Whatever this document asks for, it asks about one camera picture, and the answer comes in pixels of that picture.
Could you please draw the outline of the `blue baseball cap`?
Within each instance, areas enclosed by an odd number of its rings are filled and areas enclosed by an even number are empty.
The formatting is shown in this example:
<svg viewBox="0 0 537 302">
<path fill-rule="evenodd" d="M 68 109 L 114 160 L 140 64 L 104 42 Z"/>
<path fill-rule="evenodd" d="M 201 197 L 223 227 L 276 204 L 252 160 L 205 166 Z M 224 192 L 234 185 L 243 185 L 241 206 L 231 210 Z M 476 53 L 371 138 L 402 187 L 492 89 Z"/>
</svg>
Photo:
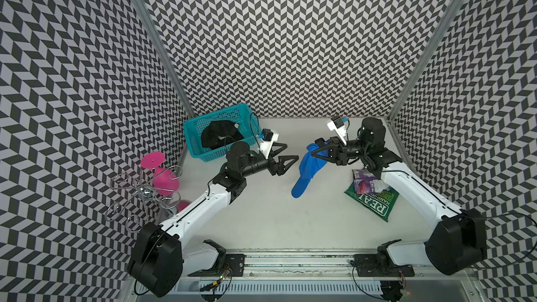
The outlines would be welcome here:
<svg viewBox="0 0 537 302">
<path fill-rule="evenodd" d="M 311 153 L 318 148 L 319 145 L 317 143 L 311 143 L 307 146 L 308 153 L 303 156 L 299 165 L 299 180 L 295 183 L 291 192 L 292 196 L 296 199 L 306 191 L 316 173 L 327 164 L 327 161 L 311 155 Z"/>
</svg>

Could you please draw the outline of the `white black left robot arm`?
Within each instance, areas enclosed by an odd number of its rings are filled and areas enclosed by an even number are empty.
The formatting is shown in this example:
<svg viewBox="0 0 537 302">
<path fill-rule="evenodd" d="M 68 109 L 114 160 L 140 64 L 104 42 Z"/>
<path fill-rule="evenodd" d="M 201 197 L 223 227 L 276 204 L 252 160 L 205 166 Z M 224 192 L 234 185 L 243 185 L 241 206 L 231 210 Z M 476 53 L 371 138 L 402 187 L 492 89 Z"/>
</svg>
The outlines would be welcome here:
<svg viewBox="0 0 537 302">
<path fill-rule="evenodd" d="M 225 261 L 226 250 L 219 244 L 205 240 L 198 247 L 187 245 L 198 230 L 241 195 L 248 176 L 261 171 L 272 176 L 284 175 L 299 159 L 296 155 L 276 159 L 286 147 L 283 143 L 264 141 L 254 151 L 243 141 L 233 143 L 226 163 L 198 199 L 171 218 L 159 224 L 149 222 L 141 228 L 131 251 L 128 274 L 158 298 L 166 296 L 185 275 L 235 275 Z"/>
</svg>

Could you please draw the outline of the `black baseball cap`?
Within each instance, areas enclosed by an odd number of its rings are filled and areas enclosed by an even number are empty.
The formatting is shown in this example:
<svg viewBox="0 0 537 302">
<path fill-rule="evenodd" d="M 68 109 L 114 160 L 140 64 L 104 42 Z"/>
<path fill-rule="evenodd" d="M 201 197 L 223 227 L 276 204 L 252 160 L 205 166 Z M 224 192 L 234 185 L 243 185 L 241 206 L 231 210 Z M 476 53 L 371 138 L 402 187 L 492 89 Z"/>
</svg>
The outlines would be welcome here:
<svg viewBox="0 0 537 302">
<path fill-rule="evenodd" d="M 243 139 L 244 137 L 239 131 L 239 124 L 230 120 L 212 121 L 201 133 L 202 147 L 211 150 Z"/>
</svg>

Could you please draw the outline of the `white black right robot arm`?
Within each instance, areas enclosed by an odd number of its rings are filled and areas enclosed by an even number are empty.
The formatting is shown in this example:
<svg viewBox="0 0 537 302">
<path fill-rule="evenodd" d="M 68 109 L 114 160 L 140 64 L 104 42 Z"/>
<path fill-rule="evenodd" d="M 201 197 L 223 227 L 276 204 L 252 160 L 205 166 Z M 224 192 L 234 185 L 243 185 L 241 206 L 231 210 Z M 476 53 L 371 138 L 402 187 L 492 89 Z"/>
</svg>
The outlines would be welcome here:
<svg viewBox="0 0 537 302">
<path fill-rule="evenodd" d="M 479 211 L 465 210 L 441 196 L 386 148 L 381 120 L 363 119 L 354 140 L 347 137 L 345 121 L 344 117 L 328 121 L 335 136 L 318 139 L 311 156 L 338 166 L 358 159 L 368 172 L 398 191 L 432 228 L 427 240 L 393 240 L 379 246 L 376 261 L 381 274 L 404 266 L 432 266 L 452 275 L 486 258 L 485 218 Z"/>
</svg>

